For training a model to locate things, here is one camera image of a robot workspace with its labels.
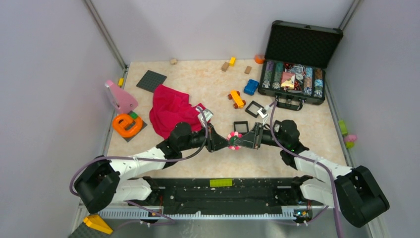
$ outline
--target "poker chip case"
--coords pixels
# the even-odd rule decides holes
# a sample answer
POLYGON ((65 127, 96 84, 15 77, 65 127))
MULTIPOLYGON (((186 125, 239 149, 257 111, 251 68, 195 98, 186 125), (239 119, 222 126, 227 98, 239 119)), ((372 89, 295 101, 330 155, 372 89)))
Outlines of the poker chip case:
POLYGON ((304 103, 325 101, 325 69, 343 32, 318 26, 274 21, 265 52, 258 92, 298 111, 304 103))

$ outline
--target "gray baseplate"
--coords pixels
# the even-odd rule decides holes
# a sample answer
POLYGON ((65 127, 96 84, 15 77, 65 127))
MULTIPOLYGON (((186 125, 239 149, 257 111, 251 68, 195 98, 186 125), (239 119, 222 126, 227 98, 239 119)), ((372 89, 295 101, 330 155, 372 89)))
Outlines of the gray baseplate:
POLYGON ((111 235, 88 227, 82 222, 79 227, 68 238, 108 238, 111 235))
POLYGON ((136 86, 153 93, 155 89, 159 85, 163 84, 165 80, 165 75, 147 70, 145 75, 142 77, 142 79, 140 79, 136 86))

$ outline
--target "red cloth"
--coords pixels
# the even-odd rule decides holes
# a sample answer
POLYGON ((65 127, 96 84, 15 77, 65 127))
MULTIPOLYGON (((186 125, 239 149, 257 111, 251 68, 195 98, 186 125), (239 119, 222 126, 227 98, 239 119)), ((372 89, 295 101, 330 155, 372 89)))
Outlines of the red cloth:
POLYGON ((171 131, 180 122, 191 125, 192 131, 201 130, 199 112, 189 104, 190 95, 159 85, 153 94, 153 107, 150 110, 150 122, 156 133, 167 139, 171 131))

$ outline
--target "white wall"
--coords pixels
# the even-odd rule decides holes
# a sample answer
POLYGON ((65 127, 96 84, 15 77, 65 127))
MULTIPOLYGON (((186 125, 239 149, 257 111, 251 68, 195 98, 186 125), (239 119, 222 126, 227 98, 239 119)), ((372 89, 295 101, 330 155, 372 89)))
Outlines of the white wall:
POLYGON ((327 70, 351 149, 390 202, 392 237, 419 237, 420 1, 364 1, 327 70))
POLYGON ((3 0, 0 30, 0 234, 67 237, 68 183, 102 151, 122 70, 80 0, 3 0))
POLYGON ((124 60, 252 59, 271 23, 338 27, 352 0, 94 0, 124 60))

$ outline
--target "table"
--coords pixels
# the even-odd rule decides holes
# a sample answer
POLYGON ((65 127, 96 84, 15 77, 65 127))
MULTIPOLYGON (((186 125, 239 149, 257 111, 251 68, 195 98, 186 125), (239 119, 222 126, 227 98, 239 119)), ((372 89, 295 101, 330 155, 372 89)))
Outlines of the table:
MULTIPOLYGON (((108 155, 128 156, 146 151, 163 138, 157 135, 149 120, 153 94, 136 87, 136 84, 147 70, 167 76, 164 86, 188 93, 190 103, 195 106, 202 103, 214 113, 211 123, 220 135, 228 135, 233 130, 234 121, 247 120, 250 129, 255 121, 245 112, 245 107, 253 100, 265 106, 273 98, 260 95, 253 96, 241 93, 247 102, 242 109, 234 109, 233 102, 227 95, 231 90, 243 92, 249 79, 259 81, 262 65, 253 59, 236 60, 226 72, 221 70, 224 60, 179 61, 176 65, 169 62, 132 62, 129 66, 124 90, 133 95, 139 102, 134 110, 147 124, 130 142, 126 142, 118 133, 112 133, 108 155), (250 74, 245 68, 251 66, 250 74)), ((321 105, 305 104, 296 112, 277 108, 274 119, 292 119, 300 132, 300 141, 315 153, 341 165, 346 165, 340 146, 339 137, 334 127, 327 100, 321 105)), ((184 151, 183 155, 192 154, 194 150, 184 151)), ((142 176, 154 178, 278 178, 302 176, 303 173, 285 165, 280 157, 278 147, 262 145, 259 150, 241 148, 237 151, 222 149, 213 153, 203 150, 187 161, 182 161, 164 170, 150 171, 142 176)))

